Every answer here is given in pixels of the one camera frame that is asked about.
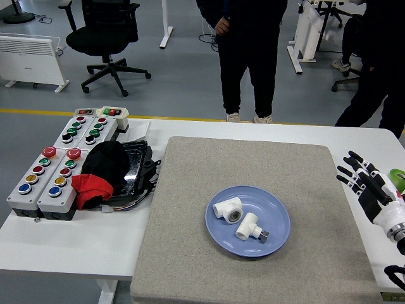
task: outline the person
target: person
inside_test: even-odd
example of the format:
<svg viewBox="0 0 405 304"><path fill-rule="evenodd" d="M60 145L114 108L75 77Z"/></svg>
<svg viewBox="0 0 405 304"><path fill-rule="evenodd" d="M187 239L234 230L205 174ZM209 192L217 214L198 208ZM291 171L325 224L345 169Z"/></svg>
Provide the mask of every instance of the person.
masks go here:
<svg viewBox="0 0 405 304"><path fill-rule="evenodd" d="M363 4L366 0L351 0L350 2L357 5ZM342 38L342 57L336 58L332 66L341 72L347 72L351 68L350 57L355 54L361 57L363 52L363 16L353 14L346 22Z"/></svg>
<svg viewBox="0 0 405 304"><path fill-rule="evenodd" d="M227 121L240 122L240 81L248 68L256 112L253 122L272 124L278 36L288 0L196 2L216 32Z"/></svg>
<svg viewBox="0 0 405 304"><path fill-rule="evenodd" d="M379 128L400 138L405 126L405 102L397 41L404 33L403 0L367 0L363 15L364 54L358 90L336 127L360 127L383 103Z"/></svg>

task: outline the wire connector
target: wire connector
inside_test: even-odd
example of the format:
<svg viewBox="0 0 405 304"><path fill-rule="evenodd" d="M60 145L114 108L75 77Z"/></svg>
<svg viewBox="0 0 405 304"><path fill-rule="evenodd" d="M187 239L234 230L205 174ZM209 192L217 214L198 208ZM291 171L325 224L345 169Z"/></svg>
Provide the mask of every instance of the wire connector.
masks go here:
<svg viewBox="0 0 405 304"><path fill-rule="evenodd" d="M110 213L114 212L114 208L108 205L100 205L101 206L101 213Z"/></svg>

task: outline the white sneaker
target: white sneaker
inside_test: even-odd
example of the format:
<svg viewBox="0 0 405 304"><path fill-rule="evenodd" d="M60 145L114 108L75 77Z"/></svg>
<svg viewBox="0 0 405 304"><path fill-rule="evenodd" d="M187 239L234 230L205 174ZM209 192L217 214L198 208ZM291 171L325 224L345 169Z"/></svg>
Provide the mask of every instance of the white sneaker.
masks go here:
<svg viewBox="0 0 405 304"><path fill-rule="evenodd" d="M232 113L227 115L227 122L240 122L239 113Z"/></svg>
<svg viewBox="0 0 405 304"><path fill-rule="evenodd" d="M273 121L271 120L271 115L268 115L267 117L258 117L257 115L253 118L253 123L254 124L274 124Z"/></svg>
<svg viewBox="0 0 405 304"><path fill-rule="evenodd" d="M352 67L350 63L343 64L341 57L333 60L331 64L341 72L347 72Z"/></svg>

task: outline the red cloth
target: red cloth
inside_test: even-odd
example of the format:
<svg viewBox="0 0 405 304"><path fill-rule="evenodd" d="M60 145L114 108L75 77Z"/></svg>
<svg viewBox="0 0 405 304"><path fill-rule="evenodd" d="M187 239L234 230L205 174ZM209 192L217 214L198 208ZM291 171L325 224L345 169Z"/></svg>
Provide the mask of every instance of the red cloth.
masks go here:
<svg viewBox="0 0 405 304"><path fill-rule="evenodd" d="M84 203L95 196L102 196L103 201L113 195L114 188L104 179L92 174L72 176L72 187L76 190L77 209L81 210Z"/></svg>

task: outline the desk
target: desk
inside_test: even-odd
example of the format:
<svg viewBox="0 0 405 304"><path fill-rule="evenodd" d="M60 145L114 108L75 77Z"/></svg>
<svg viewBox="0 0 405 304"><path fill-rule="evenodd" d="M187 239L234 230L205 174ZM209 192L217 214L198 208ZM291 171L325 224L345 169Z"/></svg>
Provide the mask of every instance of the desk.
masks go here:
<svg viewBox="0 0 405 304"><path fill-rule="evenodd" d="M341 0L339 2L352 2L352 0ZM318 47L320 34L323 33L323 18L313 8L311 1L303 1L303 12L299 15L296 34L293 41L287 46L291 62L294 66L296 74L302 74L300 62L315 62L315 51Z"/></svg>
<svg viewBox="0 0 405 304"><path fill-rule="evenodd" d="M145 120L129 122L133 128ZM405 168L404 148L392 133L383 129L151 120L146 139L153 149L154 161L162 159L172 136L317 144L329 148L336 166L346 166L343 157L351 149L384 173ZM130 132L118 139L130 141ZM380 291L403 292L383 269L404 265L405 257L380 227L368 221L357 196L347 187L344 191ZM32 218L17 217L11 212L0 229L0 269L96 279L102 288L99 303L112 303L116 280L132 279L151 201L150 196L129 212L76 212L70 222L44 219L35 223Z"/></svg>
<svg viewBox="0 0 405 304"><path fill-rule="evenodd" d="M170 27L168 24L168 16L167 16L167 0L162 0L162 11L163 11L163 40L160 43L160 48L165 49L167 42L169 41L171 32L173 31L173 27Z"/></svg>

